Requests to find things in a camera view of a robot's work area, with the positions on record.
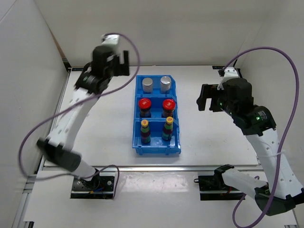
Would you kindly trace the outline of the red-lidded sauce jar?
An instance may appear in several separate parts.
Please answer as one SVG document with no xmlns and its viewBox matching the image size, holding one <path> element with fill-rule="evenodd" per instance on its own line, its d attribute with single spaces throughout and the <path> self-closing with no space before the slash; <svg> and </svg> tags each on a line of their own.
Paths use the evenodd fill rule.
<svg viewBox="0 0 304 228">
<path fill-rule="evenodd" d="M 150 118 L 151 117 L 151 106 L 152 102 L 149 98 L 142 98 L 138 102 L 138 106 L 140 109 L 140 117 L 142 118 Z"/>
<path fill-rule="evenodd" d="M 173 117 L 176 103 L 173 99 L 165 99 L 162 103 L 162 117 Z"/>
</svg>

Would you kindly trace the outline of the yellow-capped sauce bottle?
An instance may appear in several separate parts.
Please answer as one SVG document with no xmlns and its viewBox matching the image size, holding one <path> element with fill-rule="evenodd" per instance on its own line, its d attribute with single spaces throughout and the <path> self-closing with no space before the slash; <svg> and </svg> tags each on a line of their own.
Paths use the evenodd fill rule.
<svg viewBox="0 0 304 228">
<path fill-rule="evenodd" d="M 151 132 L 149 122 L 146 119 L 141 121 L 141 142 L 149 143 L 151 141 Z"/>
<path fill-rule="evenodd" d="M 164 124 L 163 127 L 163 131 L 162 131 L 162 138 L 163 140 L 170 140 L 172 137 L 172 133 L 173 133 L 173 122 L 174 119 L 172 117 L 167 117 L 166 118 L 166 122 Z"/>
</svg>

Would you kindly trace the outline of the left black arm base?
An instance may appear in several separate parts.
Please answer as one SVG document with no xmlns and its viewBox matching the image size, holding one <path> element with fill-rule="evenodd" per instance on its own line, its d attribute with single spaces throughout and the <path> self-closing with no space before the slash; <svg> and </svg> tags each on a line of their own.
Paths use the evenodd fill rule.
<svg viewBox="0 0 304 228">
<path fill-rule="evenodd" d="M 120 178 L 120 171 L 101 172 L 86 183 L 84 180 L 73 179 L 71 199 L 100 199 L 113 200 L 116 196 L 116 187 Z"/>
</svg>

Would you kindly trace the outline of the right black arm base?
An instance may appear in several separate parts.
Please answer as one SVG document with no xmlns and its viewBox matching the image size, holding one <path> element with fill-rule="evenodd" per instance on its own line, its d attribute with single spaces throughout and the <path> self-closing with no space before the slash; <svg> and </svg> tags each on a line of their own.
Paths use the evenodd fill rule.
<svg viewBox="0 0 304 228">
<path fill-rule="evenodd" d="M 198 174 L 193 182 L 199 185 L 201 201 L 240 200 L 242 198 L 242 192 L 226 185 L 223 181 L 222 174 L 232 168 L 234 168 L 233 165 L 226 164 L 216 168 L 212 174 Z"/>
</svg>

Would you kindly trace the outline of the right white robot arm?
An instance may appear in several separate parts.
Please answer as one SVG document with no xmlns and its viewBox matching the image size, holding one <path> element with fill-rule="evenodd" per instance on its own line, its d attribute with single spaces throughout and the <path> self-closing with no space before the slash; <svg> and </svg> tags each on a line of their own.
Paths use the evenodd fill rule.
<svg viewBox="0 0 304 228">
<path fill-rule="evenodd" d="M 199 111 L 205 110 L 211 99 L 210 110 L 226 112 L 255 150 L 267 180 L 256 180 L 226 164 L 203 183 L 204 189 L 224 190 L 233 187 L 251 198 L 264 210 L 272 190 L 274 198 L 266 212 L 274 216 L 292 210 L 304 202 L 304 187 L 296 178 L 284 154 L 278 151 L 279 139 L 271 112 L 254 104 L 252 85 L 243 78 L 233 78 L 220 85 L 203 84 L 196 101 Z"/>
</svg>

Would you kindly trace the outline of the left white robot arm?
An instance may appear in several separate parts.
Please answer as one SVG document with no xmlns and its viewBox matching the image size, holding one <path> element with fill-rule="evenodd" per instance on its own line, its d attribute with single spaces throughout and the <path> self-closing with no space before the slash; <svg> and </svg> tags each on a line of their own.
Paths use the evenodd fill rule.
<svg viewBox="0 0 304 228">
<path fill-rule="evenodd" d="M 63 114 L 56 126 L 37 146 L 47 161 L 69 171 L 78 177 L 89 190 L 98 188 L 100 179 L 95 175 L 97 169 L 82 160 L 73 151 L 74 142 L 87 114 L 98 101 L 98 95 L 107 89 L 114 76 L 128 76 L 129 52 L 123 52 L 123 63 L 110 47 L 97 46 L 93 50 L 92 61 L 87 63 L 75 83 L 70 105 L 84 100 L 71 111 Z"/>
</svg>

